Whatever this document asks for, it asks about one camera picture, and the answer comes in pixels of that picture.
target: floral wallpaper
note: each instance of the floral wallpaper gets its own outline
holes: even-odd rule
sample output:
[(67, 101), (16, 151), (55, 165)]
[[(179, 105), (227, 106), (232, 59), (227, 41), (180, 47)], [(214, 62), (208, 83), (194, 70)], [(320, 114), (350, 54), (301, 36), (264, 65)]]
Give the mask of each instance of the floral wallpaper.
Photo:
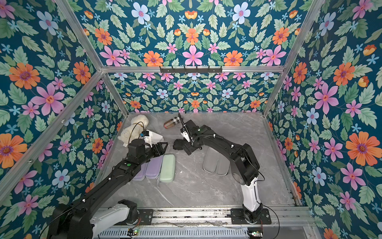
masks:
[(325, 239), (382, 238), (381, 7), (324, 5), (268, 115)]
[(110, 77), (129, 111), (262, 111), (278, 75), (265, 73), (115, 73)]
[[(0, 238), (40, 238), (58, 204), (94, 187), (121, 125), (122, 114), (101, 80), (3, 202)], [(2, 142), (9, 137), (0, 135)]]
[(104, 65), (271, 66), (284, 64), (311, 3), (85, 0), (76, 15)]
[(1, 179), (94, 68), (50, 0), (1, 0), (0, 38)]

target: black mounting plate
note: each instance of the black mounting plate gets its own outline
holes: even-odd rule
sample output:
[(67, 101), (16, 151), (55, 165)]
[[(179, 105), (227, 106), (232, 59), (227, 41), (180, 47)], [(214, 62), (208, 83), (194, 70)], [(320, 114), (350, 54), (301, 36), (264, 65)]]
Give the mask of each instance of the black mounting plate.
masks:
[[(248, 222), (244, 218), (244, 211), (242, 208), (232, 208), (231, 209), (231, 217), (232, 224), (248, 224)], [(260, 219), (254, 225), (256, 224), (263, 224), (263, 225), (269, 225), (272, 224), (272, 221), (270, 219), (269, 210), (266, 208), (263, 208), (263, 210), (260, 213)]]
[[(139, 212), (139, 214), (138, 214), (138, 221), (141, 220), (139, 222), (139, 225), (151, 225), (151, 220), (152, 220), (152, 215), (154, 213), (154, 210), (153, 209), (139, 209), (138, 212)], [(121, 221), (121, 222), (118, 222), (115, 225), (117, 225), (117, 226), (126, 226), (126, 222), (125, 221)]]

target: black cable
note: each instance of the black cable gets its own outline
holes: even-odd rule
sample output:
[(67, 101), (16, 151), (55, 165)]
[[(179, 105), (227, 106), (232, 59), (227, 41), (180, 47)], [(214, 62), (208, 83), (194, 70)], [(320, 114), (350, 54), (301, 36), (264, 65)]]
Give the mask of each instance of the black cable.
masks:
[(271, 209), (272, 212), (273, 212), (273, 213), (276, 215), (276, 217), (277, 217), (277, 221), (278, 221), (278, 230), (277, 230), (277, 234), (276, 234), (276, 236), (273, 238), (273, 239), (275, 239), (275, 238), (278, 236), (278, 233), (280, 232), (280, 220), (278, 219), (277, 214), (275, 213), (275, 211), (274, 211), (272, 208), (270, 208), (270, 207), (268, 207), (268, 206), (265, 206), (264, 204), (263, 204), (263, 206), (264, 206), (264, 207), (267, 207), (267, 208), (269, 208), (269, 209)]

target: plush bear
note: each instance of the plush bear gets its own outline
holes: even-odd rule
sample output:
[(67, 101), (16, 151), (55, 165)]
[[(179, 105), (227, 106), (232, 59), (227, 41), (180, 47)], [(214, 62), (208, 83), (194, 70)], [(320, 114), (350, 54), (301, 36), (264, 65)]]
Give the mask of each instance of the plush bear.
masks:
[(126, 147), (132, 140), (139, 137), (139, 134), (146, 129), (149, 124), (149, 120), (144, 115), (138, 115), (131, 120), (131, 125), (121, 132), (118, 139), (121, 140)]

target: metal grate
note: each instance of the metal grate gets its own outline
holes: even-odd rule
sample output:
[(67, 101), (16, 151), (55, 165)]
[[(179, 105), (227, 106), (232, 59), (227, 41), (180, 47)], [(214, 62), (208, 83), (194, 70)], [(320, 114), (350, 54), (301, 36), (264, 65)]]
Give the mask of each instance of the metal grate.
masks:
[[(120, 238), (127, 235), (128, 228), (109, 228), (99, 234), (100, 238)], [(175, 238), (175, 237), (225, 237), (247, 238), (247, 229), (230, 228), (140, 228), (134, 238)]]

